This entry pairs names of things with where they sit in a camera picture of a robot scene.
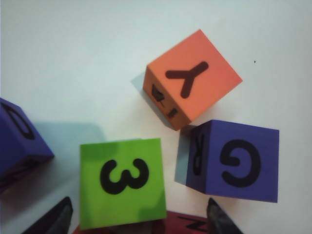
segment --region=block face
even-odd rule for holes
[[[191,122],[148,67],[146,68],[143,90],[171,123],[174,129],[178,130]]]
[[[167,212],[167,218],[152,224],[152,234],[203,234],[207,231],[207,218],[171,211]]]
[[[10,130],[9,126],[2,118],[2,110],[0,108],[0,175],[12,168],[26,155],[23,147],[19,144],[16,137]]]
[[[0,98],[0,193],[54,155],[22,109]]]
[[[148,68],[191,121],[242,81],[201,30]]]
[[[212,120],[206,193],[277,202],[279,131]]]
[[[80,228],[166,216],[160,139],[80,147]]]
[[[16,144],[23,147],[26,155],[41,155],[49,158],[54,156],[20,107],[0,98],[0,115],[18,141]]]
[[[192,129],[186,186],[206,192],[211,122]]]

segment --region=purple block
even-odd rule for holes
[[[0,98],[0,193],[54,157],[23,110]]]
[[[279,131],[211,120],[192,130],[186,185],[205,194],[277,202]]]

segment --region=number 3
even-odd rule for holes
[[[103,165],[100,174],[100,182],[103,190],[109,194],[116,195],[120,194],[127,187],[127,185],[133,189],[142,188],[146,184],[149,177],[148,166],[146,165],[145,161],[139,158],[133,161],[133,165],[140,171],[138,178],[133,178],[129,170],[124,170],[121,173],[121,179],[114,183],[110,180],[109,175],[111,171],[117,166],[117,163],[115,160],[106,162]]]

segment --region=black number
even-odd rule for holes
[[[247,150],[247,152],[250,155],[252,164],[249,174],[246,177],[237,178],[229,172],[223,172],[222,177],[224,181],[227,182],[228,184],[242,188],[252,185],[258,179],[261,169],[261,161],[258,150],[250,142],[247,142],[245,140],[231,140],[228,143],[226,143],[222,148],[220,156],[221,163],[229,166],[239,166],[240,165],[239,158],[231,157],[232,150],[237,148]]]
[[[130,188],[139,189],[142,188],[149,177],[148,166],[142,159],[135,159],[133,165],[139,169],[140,175],[138,178],[133,178],[129,170],[124,170],[121,174],[120,181],[114,183],[110,180],[109,175],[111,171],[117,166],[115,160],[106,162],[101,170],[100,181],[103,190],[109,194],[120,194],[128,185]]]
[[[164,106],[164,104],[162,104],[161,101],[163,101],[165,99],[165,96],[162,92],[160,92],[156,86],[153,84],[152,85],[152,96],[156,99],[157,102],[160,102],[160,104],[162,106]]]
[[[203,225],[206,225],[206,222],[204,222],[204,221],[200,221],[200,220],[192,219],[192,218],[185,218],[185,217],[182,217],[182,216],[178,216],[178,218],[181,218],[181,219],[185,219],[185,220],[189,220],[189,221],[195,222],[195,223],[192,223],[192,224],[189,224],[189,225],[185,226],[185,227],[188,228],[188,229],[200,231],[200,232],[203,232],[203,233],[206,233],[206,232],[207,232],[206,229],[199,228],[199,227],[201,227],[201,226],[203,226]]]
[[[30,126],[28,125],[28,123],[22,118],[22,116],[20,116],[20,114],[14,110],[12,107],[1,103],[2,107],[5,109],[5,111],[8,113],[10,119],[13,121],[13,123],[15,124],[15,126],[18,128],[19,132],[27,139],[29,140],[34,140],[35,139],[35,135],[33,133],[33,131],[31,130]],[[19,125],[19,123],[16,121],[16,119],[14,118],[13,114],[14,113],[25,125],[25,127],[27,128],[28,132],[24,132],[23,129],[21,128],[21,126]]]
[[[167,71],[166,77],[168,79],[184,79],[183,87],[181,90],[181,97],[188,98],[194,83],[195,78],[202,72],[208,69],[207,62],[201,62],[189,71]]]
[[[200,175],[201,173],[201,161],[203,158],[203,148],[204,148],[204,135],[201,135],[199,142],[199,137],[196,138],[196,152],[193,160],[193,172],[195,175]]]

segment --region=dark shape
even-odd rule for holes
[[[13,182],[22,178],[27,172],[37,167],[40,163],[33,159],[25,160],[17,169],[7,172],[0,178],[0,190],[8,187]]]
[[[177,114],[176,108],[173,108],[168,114],[168,118],[173,118]]]
[[[2,107],[5,109],[5,111],[8,113],[10,119],[13,121],[13,123],[15,124],[15,126],[18,128],[19,132],[26,138],[29,140],[34,140],[35,139],[35,135],[33,133],[33,131],[31,130],[30,126],[28,125],[28,123],[23,119],[23,117],[16,111],[14,110],[12,107],[1,103]],[[14,115],[17,116],[25,125],[25,127],[27,128],[28,132],[24,132],[23,129],[21,128],[21,126],[19,125],[19,123],[17,122],[17,120],[15,119]]]
[[[199,142],[199,137],[196,138],[196,152],[193,160],[193,172],[195,175],[200,175],[201,173],[201,162],[203,158],[203,148],[204,148],[204,135],[201,135],[201,141]]]
[[[207,207],[207,228],[209,234],[243,234],[212,198]]]
[[[203,221],[200,221],[200,220],[197,220],[197,219],[186,218],[186,217],[182,217],[182,216],[178,216],[178,218],[195,222],[195,223],[191,223],[189,225],[186,225],[185,227],[188,228],[188,229],[200,231],[200,232],[203,232],[203,233],[207,232],[207,229],[199,228],[199,227],[201,227],[203,225],[206,225],[206,222],[203,222]]]
[[[250,142],[245,140],[231,140],[222,148],[220,156],[221,163],[229,166],[239,166],[239,158],[231,157],[232,150],[237,148],[245,149],[249,153],[252,161],[250,172],[246,177],[243,178],[237,178],[229,172],[223,172],[222,178],[228,184],[242,188],[252,185],[258,179],[261,169],[261,161],[258,150]]]
[[[160,104],[162,106],[164,106],[164,104],[162,104],[161,101],[163,101],[165,99],[165,96],[162,92],[160,92],[156,86],[153,84],[152,85],[152,96],[156,99],[157,102],[160,102]]]
[[[149,170],[146,162],[142,159],[135,159],[133,165],[138,168],[140,175],[138,178],[133,178],[129,170],[124,170],[121,173],[121,178],[118,182],[114,183],[110,180],[109,175],[111,171],[117,166],[115,160],[106,162],[101,170],[100,181],[103,190],[109,194],[120,194],[128,185],[130,188],[139,189],[142,188],[149,177]]]
[[[167,71],[166,77],[168,79],[184,79],[184,84],[181,90],[181,97],[188,98],[191,93],[195,77],[206,71],[208,67],[208,63],[203,61],[192,68],[190,71]]]
[[[72,214],[72,202],[65,197],[22,234],[67,234]]]

